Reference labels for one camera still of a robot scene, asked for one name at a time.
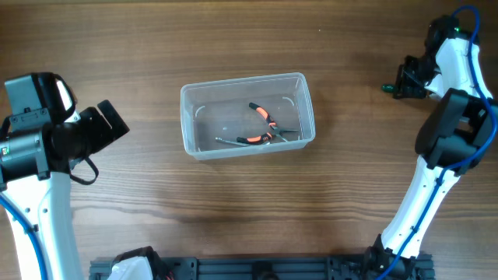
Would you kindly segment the green handled screwdriver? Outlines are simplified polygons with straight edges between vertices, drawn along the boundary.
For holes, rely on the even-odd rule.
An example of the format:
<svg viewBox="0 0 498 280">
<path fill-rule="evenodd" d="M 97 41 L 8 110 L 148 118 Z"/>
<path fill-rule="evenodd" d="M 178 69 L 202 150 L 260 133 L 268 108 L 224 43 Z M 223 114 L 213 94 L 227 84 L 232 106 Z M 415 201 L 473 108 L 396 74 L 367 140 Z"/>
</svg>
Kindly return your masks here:
<svg viewBox="0 0 498 280">
<path fill-rule="evenodd" d="M 395 85 L 392 84 L 383 84 L 381 89 L 386 93 L 394 93 L 396 91 Z"/>
</svg>

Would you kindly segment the silver socket wrench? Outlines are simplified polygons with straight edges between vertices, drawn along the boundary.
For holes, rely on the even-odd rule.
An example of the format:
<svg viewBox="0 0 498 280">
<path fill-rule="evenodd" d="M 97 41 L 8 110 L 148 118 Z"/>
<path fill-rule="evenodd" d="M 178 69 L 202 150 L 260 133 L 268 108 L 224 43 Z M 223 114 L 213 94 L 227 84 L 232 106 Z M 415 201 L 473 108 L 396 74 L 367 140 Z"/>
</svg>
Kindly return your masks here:
<svg viewBox="0 0 498 280">
<path fill-rule="evenodd" d="M 230 145 L 239 145 L 239 146 L 254 146 L 254 145 L 270 145 L 271 142 L 258 142 L 258 141 L 248 141 L 247 139 L 245 138 L 237 138 L 236 140 L 234 141 L 231 141 L 231 140 L 227 140 L 227 139 L 224 139 L 224 138 L 220 138 L 220 137 L 216 137 L 215 140 L 217 142 L 221 142 L 221 143 L 225 143 L 225 144 L 230 144 Z"/>
</svg>

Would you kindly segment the orange black needle-nose pliers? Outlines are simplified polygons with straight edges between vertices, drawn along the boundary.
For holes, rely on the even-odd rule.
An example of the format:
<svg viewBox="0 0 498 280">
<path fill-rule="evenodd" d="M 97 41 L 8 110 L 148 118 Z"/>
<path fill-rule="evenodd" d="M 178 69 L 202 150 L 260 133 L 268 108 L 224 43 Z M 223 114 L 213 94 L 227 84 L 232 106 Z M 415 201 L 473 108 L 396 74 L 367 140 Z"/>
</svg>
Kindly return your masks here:
<svg viewBox="0 0 498 280">
<path fill-rule="evenodd" d="M 261 128 L 256 134 L 249 136 L 237 136 L 236 142 L 244 145 L 264 145 L 278 139 L 281 142 L 289 142 L 285 136 L 288 133 L 297 133 L 298 129 L 282 128 L 272 115 L 262 106 L 250 102 L 248 107 L 257 113 L 265 123 L 265 128 Z"/>
</svg>

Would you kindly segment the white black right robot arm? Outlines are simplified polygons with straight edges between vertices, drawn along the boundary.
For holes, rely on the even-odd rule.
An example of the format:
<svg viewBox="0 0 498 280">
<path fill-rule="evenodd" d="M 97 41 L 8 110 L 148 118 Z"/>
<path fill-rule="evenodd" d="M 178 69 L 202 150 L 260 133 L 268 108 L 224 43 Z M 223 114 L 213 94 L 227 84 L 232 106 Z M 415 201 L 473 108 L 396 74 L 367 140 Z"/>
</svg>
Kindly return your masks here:
<svg viewBox="0 0 498 280">
<path fill-rule="evenodd" d="M 479 65 L 479 39 L 461 30 L 455 16 L 431 22 L 422 57 L 408 56 L 395 83 L 382 90 L 395 99 L 431 97 L 435 110 L 420 128 L 416 172 L 400 208 L 381 234 L 383 248 L 409 259 L 446 193 L 477 166 L 490 135 L 497 133 L 497 101 Z"/>
</svg>

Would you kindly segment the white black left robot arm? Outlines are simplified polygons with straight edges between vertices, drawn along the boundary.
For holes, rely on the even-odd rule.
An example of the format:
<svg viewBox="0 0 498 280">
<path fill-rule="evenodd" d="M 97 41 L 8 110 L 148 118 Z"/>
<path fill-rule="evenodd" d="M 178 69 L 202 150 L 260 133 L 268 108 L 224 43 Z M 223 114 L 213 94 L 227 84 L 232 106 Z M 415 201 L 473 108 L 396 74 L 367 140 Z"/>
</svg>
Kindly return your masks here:
<svg viewBox="0 0 498 280">
<path fill-rule="evenodd" d="M 81 279 L 70 208 L 72 174 L 129 131 L 109 100 L 78 112 L 58 74 L 38 72 L 5 82 L 12 113 L 1 127 L 1 205 L 12 228 L 24 279 Z"/>
</svg>

